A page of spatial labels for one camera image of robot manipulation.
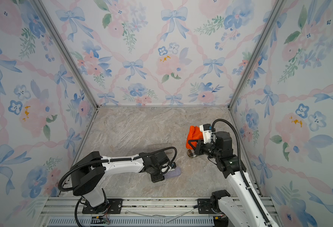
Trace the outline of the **purple eyeglass case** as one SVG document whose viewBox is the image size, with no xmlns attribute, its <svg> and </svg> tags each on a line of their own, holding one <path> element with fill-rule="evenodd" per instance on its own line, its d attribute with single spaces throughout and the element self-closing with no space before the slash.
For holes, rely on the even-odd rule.
<svg viewBox="0 0 333 227">
<path fill-rule="evenodd" d="M 166 174 L 164 174 L 164 178 L 170 179 L 170 178 L 178 177 L 180 175 L 181 175 L 181 168 L 176 167 L 175 169 L 171 169 Z"/>
</svg>

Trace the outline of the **plaid eyeglass case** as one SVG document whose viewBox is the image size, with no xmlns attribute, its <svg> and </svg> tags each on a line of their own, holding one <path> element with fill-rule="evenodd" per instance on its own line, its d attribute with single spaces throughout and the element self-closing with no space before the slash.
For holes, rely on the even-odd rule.
<svg viewBox="0 0 333 227">
<path fill-rule="evenodd" d="M 187 151 L 187 155 L 188 155 L 188 157 L 190 157 L 190 158 L 195 158 L 195 157 L 197 157 L 197 155 L 196 155 L 194 152 L 192 152 L 190 149 Z"/>
</svg>

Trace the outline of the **orange microfiber cloth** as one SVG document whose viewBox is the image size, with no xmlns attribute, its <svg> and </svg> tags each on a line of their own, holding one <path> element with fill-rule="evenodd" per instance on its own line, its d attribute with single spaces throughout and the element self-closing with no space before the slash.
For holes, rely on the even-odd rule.
<svg viewBox="0 0 333 227">
<path fill-rule="evenodd" d="M 202 132 L 198 126 L 190 126 L 186 140 L 187 149 L 196 149 L 199 140 L 203 140 Z"/>
</svg>

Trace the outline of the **grey eyeglass case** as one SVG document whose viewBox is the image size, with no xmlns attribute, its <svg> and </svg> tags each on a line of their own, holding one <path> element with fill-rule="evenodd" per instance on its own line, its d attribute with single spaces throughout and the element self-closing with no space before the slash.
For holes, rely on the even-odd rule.
<svg viewBox="0 0 333 227">
<path fill-rule="evenodd" d="M 151 152 L 154 152 L 154 151 L 157 151 L 157 150 L 161 150 L 161 149 L 164 149 L 164 148 L 168 148 L 168 147 L 172 147 L 173 145 L 171 143 L 160 143 L 160 144 L 150 144 L 150 145 L 147 145 L 146 147 L 146 153 L 151 153 Z M 174 150 L 173 149 L 167 149 L 165 151 L 166 154 L 174 154 Z"/>
</svg>

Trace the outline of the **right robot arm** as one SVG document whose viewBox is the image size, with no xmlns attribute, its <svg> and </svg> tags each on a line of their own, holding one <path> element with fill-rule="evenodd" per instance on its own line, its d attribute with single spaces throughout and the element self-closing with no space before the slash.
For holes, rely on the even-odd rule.
<svg viewBox="0 0 333 227">
<path fill-rule="evenodd" d="M 261 198 L 252 186 L 245 166 L 233 153 L 232 138 L 228 132 L 199 132 L 191 127 L 186 140 L 190 156 L 206 155 L 215 159 L 218 170 L 233 187 L 241 203 L 238 207 L 226 190 L 211 194 L 207 207 L 216 214 L 225 215 L 236 227 L 276 227 Z"/>
</svg>

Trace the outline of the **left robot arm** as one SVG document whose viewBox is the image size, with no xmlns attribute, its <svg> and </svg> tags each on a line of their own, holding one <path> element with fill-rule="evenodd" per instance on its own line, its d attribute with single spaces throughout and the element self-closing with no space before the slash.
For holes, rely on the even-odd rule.
<svg viewBox="0 0 333 227">
<path fill-rule="evenodd" d="M 74 196 L 84 199 L 86 207 L 92 212 L 100 213 L 108 209 L 110 204 L 104 189 L 98 186 L 102 177 L 123 173 L 147 173 L 151 181 L 157 183 L 165 180 L 169 172 L 177 169 L 176 156 L 177 150 L 174 147 L 119 158 L 101 156 L 98 151 L 94 151 L 72 166 L 71 191 Z"/>
</svg>

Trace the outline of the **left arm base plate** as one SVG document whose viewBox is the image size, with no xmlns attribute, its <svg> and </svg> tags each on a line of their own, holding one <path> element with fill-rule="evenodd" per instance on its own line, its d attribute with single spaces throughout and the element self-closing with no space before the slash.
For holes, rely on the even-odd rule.
<svg viewBox="0 0 333 227">
<path fill-rule="evenodd" d="M 92 207 L 91 204 L 85 200 L 82 214 L 120 214 L 123 205 L 123 199 L 106 199 L 104 203 L 99 206 Z"/>
</svg>

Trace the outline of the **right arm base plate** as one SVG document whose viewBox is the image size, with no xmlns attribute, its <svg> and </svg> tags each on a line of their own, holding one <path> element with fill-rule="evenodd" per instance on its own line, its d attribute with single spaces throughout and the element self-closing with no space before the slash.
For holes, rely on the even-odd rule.
<svg viewBox="0 0 333 227">
<path fill-rule="evenodd" d="M 216 199 L 197 199 L 197 205 L 194 206 L 199 214 L 220 214 L 218 202 Z"/>
</svg>

